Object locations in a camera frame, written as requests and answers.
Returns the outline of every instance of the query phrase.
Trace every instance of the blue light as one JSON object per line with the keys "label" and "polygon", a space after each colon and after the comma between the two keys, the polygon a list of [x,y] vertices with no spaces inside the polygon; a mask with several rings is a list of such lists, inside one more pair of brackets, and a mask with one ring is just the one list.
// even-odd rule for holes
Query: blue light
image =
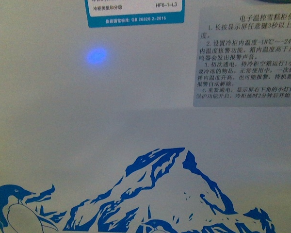
{"label": "blue light", "polygon": [[87,62],[89,64],[99,64],[102,63],[107,56],[107,52],[104,48],[96,48],[88,52]]}

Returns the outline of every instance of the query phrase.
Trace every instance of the energy label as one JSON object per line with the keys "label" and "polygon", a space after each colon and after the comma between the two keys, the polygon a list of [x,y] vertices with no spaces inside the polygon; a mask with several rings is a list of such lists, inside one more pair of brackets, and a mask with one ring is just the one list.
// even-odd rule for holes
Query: energy label
{"label": "energy label", "polygon": [[184,22],[185,0],[85,0],[88,26],[116,27]]}

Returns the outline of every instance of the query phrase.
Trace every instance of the penguin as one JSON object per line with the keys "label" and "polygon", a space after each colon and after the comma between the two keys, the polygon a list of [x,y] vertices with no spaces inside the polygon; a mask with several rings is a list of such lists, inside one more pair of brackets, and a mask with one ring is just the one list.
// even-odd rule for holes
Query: penguin
{"label": "penguin", "polygon": [[[0,187],[0,229],[2,233],[4,233],[4,228],[13,233],[44,233],[43,226],[58,231],[50,220],[38,216],[22,203],[26,196],[34,194],[36,193],[14,184]],[[12,197],[16,198],[16,203],[11,204],[10,201],[15,199]]]}
{"label": "penguin", "polygon": [[164,220],[152,219],[146,223],[142,223],[142,225],[151,227],[153,231],[150,233],[178,233],[170,223]]}

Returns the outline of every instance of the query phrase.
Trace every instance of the blue graphic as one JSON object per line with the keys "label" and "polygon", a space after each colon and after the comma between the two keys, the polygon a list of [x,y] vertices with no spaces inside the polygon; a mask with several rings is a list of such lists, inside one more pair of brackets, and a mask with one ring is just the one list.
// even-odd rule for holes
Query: blue graphic
{"label": "blue graphic", "polygon": [[100,64],[107,56],[107,51],[104,48],[95,48],[88,52],[86,60],[89,64]]}
{"label": "blue graphic", "polygon": [[[236,212],[232,200],[198,168],[196,157],[189,150],[184,151],[185,148],[156,149],[137,157],[110,190],[71,208],[63,231],[275,233],[264,210]],[[50,200],[54,191],[52,186],[37,195],[17,185],[1,186],[2,233],[8,227],[16,233],[31,232],[25,222],[39,233],[44,232],[44,227],[57,231],[56,224],[66,212],[45,212],[42,205],[32,210],[27,205]],[[10,196],[17,203],[10,203]]]}
{"label": "blue graphic", "polygon": [[[218,184],[197,167],[195,156],[190,151],[182,154],[184,150],[156,149],[139,156],[108,192],[73,207],[64,231],[275,233],[263,210],[237,213]],[[172,199],[168,189],[162,191],[161,185],[168,181],[169,187],[173,187],[172,182],[178,185],[181,177],[185,177],[181,181],[185,183],[184,188],[173,190],[179,195]],[[157,210],[158,200],[164,201],[161,208],[169,212]]]}
{"label": "blue graphic", "polygon": [[[49,200],[51,193],[55,191],[55,187],[42,192],[38,197],[32,197],[23,202],[23,199],[27,196],[33,196],[36,193],[30,192],[18,185],[7,184],[0,187],[0,229],[4,233],[5,228],[13,229],[16,233],[31,232],[35,229],[37,233],[43,233],[43,227],[53,228],[58,231],[55,223],[58,223],[66,212],[59,213],[49,212],[44,213],[44,207],[41,205],[40,212],[38,207],[35,211],[27,206],[30,202],[42,202]],[[16,203],[11,203],[9,197],[14,196]]]}

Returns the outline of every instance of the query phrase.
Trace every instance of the blue mountain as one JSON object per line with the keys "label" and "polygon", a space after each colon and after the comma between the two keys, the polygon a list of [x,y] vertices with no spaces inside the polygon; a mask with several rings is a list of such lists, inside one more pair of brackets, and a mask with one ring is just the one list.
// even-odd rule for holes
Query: blue mountain
{"label": "blue mountain", "polygon": [[185,148],[139,156],[106,193],[70,211],[64,231],[275,233],[259,208],[240,214]]}

